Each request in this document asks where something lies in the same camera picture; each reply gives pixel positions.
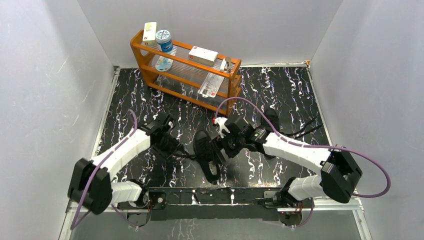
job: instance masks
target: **floor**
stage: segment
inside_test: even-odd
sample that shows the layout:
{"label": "floor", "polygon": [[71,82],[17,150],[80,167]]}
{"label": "floor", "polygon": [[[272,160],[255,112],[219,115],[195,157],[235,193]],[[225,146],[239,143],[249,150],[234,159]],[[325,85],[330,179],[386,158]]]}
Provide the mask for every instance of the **floor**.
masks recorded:
{"label": "floor", "polygon": [[[253,101],[264,109],[272,106],[279,113],[281,130],[292,133],[310,118],[313,126],[322,123],[311,82],[305,67],[244,67],[241,97]],[[166,84],[169,79],[161,78]],[[197,91],[179,83],[176,91],[194,96]],[[110,148],[129,133],[127,109],[133,109],[139,120],[149,120],[160,111],[171,113],[177,119],[177,127],[171,134],[193,153],[193,136],[196,130],[206,129],[217,135],[212,126],[213,112],[160,91],[149,89],[138,69],[122,69],[97,153]],[[252,124],[259,114],[245,102],[237,102],[231,117],[244,116]],[[309,144],[328,144],[323,128],[302,138]],[[290,177],[305,177],[310,170],[285,159],[265,160],[255,152],[242,150],[228,160],[221,170],[220,187],[275,187],[282,186]],[[153,151],[147,151],[125,166],[114,181],[138,179],[151,187],[208,187],[200,166],[189,159],[165,160]],[[71,239],[169,239],[169,240],[218,240],[218,239],[360,239],[353,212],[349,210],[315,211],[310,222],[302,229],[282,228],[279,222],[261,219],[177,219],[150,221],[135,231],[114,212],[104,212],[101,217],[88,215],[74,231]]]}
{"label": "floor", "polygon": [[[242,67],[240,73],[240,97],[252,101],[261,109],[268,106],[275,108],[283,132],[300,130],[312,117],[316,121],[309,128],[322,124],[306,67]],[[169,80],[161,78],[159,82],[166,84]],[[174,84],[174,88],[189,96],[197,93],[192,87],[179,83]],[[190,153],[193,153],[196,130],[206,129],[211,137],[217,135],[217,129],[211,124],[213,111],[147,87],[138,69],[121,69],[97,153],[107,150],[129,133],[132,126],[127,121],[127,109],[133,109],[140,121],[152,119],[158,112],[173,115],[177,119],[177,126],[171,134]],[[254,125],[259,121],[259,114],[244,101],[236,103],[229,119],[235,115],[245,117]],[[328,144],[324,128],[301,140],[314,145]],[[242,150],[227,162],[228,166],[221,168],[218,182],[222,187],[281,186],[290,177],[313,174],[296,163],[278,158],[265,160],[262,154],[247,150]],[[133,159],[118,173],[115,181],[129,179],[138,179],[150,187],[211,186],[196,162],[183,158],[166,160],[153,150]]]}

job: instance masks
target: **wooden shelf frame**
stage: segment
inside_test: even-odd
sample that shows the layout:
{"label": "wooden shelf frame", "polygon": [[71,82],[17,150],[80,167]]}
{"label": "wooden shelf frame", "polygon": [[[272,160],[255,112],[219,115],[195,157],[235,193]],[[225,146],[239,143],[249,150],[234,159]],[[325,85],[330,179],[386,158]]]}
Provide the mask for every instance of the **wooden shelf frame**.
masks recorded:
{"label": "wooden shelf frame", "polygon": [[[170,90],[170,89],[167,89],[165,87],[162,87],[162,86],[155,84],[155,81],[158,78],[158,76],[162,75],[162,76],[165,76],[165,77],[173,79],[175,81],[184,83],[186,85],[192,86],[192,87],[197,88],[197,89],[199,89],[201,87],[201,84],[199,84],[197,82],[187,80],[183,77],[176,76],[176,75],[171,74],[171,73],[166,72],[166,71],[158,71],[158,70],[156,70],[156,68],[152,67],[151,62],[152,62],[153,58],[156,55],[159,55],[159,56],[163,56],[165,58],[172,59],[174,61],[180,62],[182,64],[191,66],[193,68],[200,69],[202,71],[213,73],[213,74],[216,74],[218,76],[222,76],[222,77],[226,78],[228,80],[227,92],[219,91],[217,93],[217,95],[219,97],[224,98],[224,99],[239,96],[239,94],[241,92],[240,83],[242,82],[242,76],[238,74],[239,69],[240,69],[240,65],[242,64],[242,61],[240,59],[231,58],[232,68],[231,68],[230,73],[219,71],[219,69],[216,69],[214,67],[208,67],[208,66],[199,64],[197,62],[190,61],[188,55],[187,55],[187,58],[185,59],[181,56],[171,55],[171,54],[168,54],[168,53],[165,53],[165,52],[161,52],[160,50],[158,50],[156,48],[142,45],[143,31],[144,30],[139,31],[131,39],[130,46],[131,46],[132,52],[134,53],[134,57],[135,57],[135,60],[137,61],[138,67],[140,68],[141,74],[143,75],[144,81],[146,82],[146,84],[149,87],[160,90],[164,93],[173,95],[177,98],[181,98],[181,99],[184,99],[186,101],[192,102],[196,105],[205,107],[207,109],[210,109],[210,110],[213,110],[213,111],[217,110],[216,106],[210,105],[210,104],[202,102],[198,99],[194,99],[192,97],[183,95],[179,92],[176,92],[176,91],[173,91],[173,90]],[[187,50],[191,50],[193,48],[193,46],[190,45],[190,44],[183,43],[183,42],[176,41],[176,40],[172,40],[172,43],[173,43],[174,46],[177,46],[179,48],[184,48],[184,49],[187,49]],[[141,51],[146,51],[147,54],[143,55]],[[225,56],[225,55],[218,54],[217,58],[222,61],[226,57],[227,56]],[[223,114],[225,116],[228,116],[231,113],[231,110],[233,109],[233,105],[234,105],[234,100],[227,101],[226,109],[220,109],[219,113]]]}

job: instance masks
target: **box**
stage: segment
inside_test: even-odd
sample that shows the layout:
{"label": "box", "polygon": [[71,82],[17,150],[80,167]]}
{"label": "box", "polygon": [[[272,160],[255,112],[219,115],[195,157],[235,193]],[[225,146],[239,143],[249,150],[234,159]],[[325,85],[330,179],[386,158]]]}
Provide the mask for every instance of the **box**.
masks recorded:
{"label": "box", "polygon": [[143,41],[141,44],[145,46],[155,46],[156,45],[156,22],[146,22],[144,24],[144,31],[143,31]]}
{"label": "box", "polygon": [[188,57],[193,62],[213,67],[218,53],[216,51],[194,46],[188,53]]}

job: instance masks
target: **white wall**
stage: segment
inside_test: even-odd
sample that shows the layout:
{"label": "white wall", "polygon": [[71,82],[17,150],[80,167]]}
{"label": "white wall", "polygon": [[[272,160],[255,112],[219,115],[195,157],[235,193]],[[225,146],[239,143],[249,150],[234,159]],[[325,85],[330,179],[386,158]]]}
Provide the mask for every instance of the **white wall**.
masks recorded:
{"label": "white wall", "polygon": [[137,67],[131,38],[158,22],[173,39],[242,59],[310,60],[342,0],[78,0],[113,65]]}
{"label": "white wall", "polygon": [[0,72],[0,239],[57,239],[113,66],[76,0],[3,0]]}
{"label": "white wall", "polygon": [[[388,170],[386,196],[363,199],[373,239],[424,234],[424,1],[344,0],[311,62],[333,143],[368,153]],[[381,191],[378,168],[357,158],[358,191]]]}

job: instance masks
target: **wooden rack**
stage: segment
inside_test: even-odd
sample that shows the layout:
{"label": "wooden rack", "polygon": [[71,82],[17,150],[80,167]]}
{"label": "wooden rack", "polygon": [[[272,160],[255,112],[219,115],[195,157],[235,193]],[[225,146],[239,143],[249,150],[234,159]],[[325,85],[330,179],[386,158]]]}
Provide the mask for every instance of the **wooden rack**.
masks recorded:
{"label": "wooden rack", "polygon": [[[226,56],[222,54],[218,55],[213,67],[208,67],[189,60],[189,51],[192,49],[192,45],[173,40],[173,50],[171,54],[168,54],[162,52],[158,45],[142,45],[142,38],[143,30],[139,31],[137,35],[132,38],[130,45],[141,74],[143,75],[144,81],[149,87],[213,111],[217,110],[217,106],[222,103],[224,99],[239,96],[242,78],[240,75],[237,75],[237,73],[239,72],[240,65],[242,64],[240,59],[231,59],[231,73],[228,73],[220,71],[221,63],[226,58]],[[172,67],[167,71],[156,70],[155,64],[157,59],[159,59],[159,56],[174,60]],[[171,90],[172,86],[167,87],[164,84],[157,83],[158,76],[162,75],[168,79],[172,79],[173,81],[178,81],[185,85],[199,89],[208,73],[224,77],[217,96],[214,98],[202,97],[200,94],[197,95],[197,91],[192,97],[190,97],[185,95],[184,92]],[[225,108],[219,110],[219,113],[228,116],[233,109],[233,104],[234,100],[229,100],[223,105]]]}

